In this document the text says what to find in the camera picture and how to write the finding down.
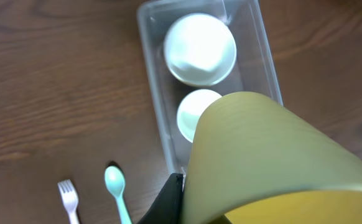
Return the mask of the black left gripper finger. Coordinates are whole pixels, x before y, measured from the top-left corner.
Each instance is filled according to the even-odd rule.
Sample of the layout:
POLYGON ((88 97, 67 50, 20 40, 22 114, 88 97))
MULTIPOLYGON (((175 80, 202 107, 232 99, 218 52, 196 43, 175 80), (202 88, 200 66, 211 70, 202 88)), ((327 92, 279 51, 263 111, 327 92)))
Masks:
POLYGON ((183 175, 173 173, 138 224, 177 224, 182 200, 183 175))

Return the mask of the mint green plastic spoon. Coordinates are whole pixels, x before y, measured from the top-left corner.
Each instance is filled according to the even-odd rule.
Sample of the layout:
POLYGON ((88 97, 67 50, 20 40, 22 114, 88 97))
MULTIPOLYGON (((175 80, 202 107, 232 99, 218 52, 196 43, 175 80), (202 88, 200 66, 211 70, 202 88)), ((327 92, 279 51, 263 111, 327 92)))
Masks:
POLYGON ((131 217, 124 201, 126 179, 123 172, 116 166, 109 166, 104 172, 104 182, 108 192, 114 197, 122 224, 132 224, 131 217))

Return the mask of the yellow cup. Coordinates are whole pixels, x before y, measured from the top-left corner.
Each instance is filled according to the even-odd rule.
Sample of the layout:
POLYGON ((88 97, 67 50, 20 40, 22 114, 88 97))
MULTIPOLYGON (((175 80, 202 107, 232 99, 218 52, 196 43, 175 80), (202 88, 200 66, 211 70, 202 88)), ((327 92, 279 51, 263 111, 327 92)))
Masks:
POLYGON ((362 160, 270 98, 221 97, 201 115, 182 223, 362 223, 362 160))

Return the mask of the pink plastic fork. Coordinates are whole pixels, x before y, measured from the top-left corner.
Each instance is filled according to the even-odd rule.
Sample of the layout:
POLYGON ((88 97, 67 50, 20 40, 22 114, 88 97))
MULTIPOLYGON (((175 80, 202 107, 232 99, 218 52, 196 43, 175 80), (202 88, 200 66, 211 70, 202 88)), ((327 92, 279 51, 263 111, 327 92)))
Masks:
POLYGON ((63 180, 59 182, 58 189, 62 198, 63 206, 68 213, 68 218, 71 224, 80 224, 77 215, 77 206, 79 198, 75 187, 71 180, 63 180))

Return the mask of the white cup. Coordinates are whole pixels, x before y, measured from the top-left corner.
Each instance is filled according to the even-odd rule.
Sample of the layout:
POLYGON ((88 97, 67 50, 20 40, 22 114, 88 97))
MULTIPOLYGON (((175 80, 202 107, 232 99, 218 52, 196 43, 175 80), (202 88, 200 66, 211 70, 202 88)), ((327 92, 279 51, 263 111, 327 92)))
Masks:
POLYGON ((193 142, 197 123, 203 112, 222 96, 208 89, 199 89, 189 93, 177 109, 177 127, 182 136, 193 142))

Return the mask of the white bowl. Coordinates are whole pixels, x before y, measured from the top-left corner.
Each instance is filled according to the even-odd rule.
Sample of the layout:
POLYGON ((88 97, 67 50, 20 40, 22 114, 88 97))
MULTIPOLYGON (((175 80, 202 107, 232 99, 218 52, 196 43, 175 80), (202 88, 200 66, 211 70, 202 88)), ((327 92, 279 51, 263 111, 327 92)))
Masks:
POLYGON ((222 82, 236 64, 236 41, 218 18, 192 13, 169 27, 163 44, 169 72, 190 86, 213 86, 222 82))

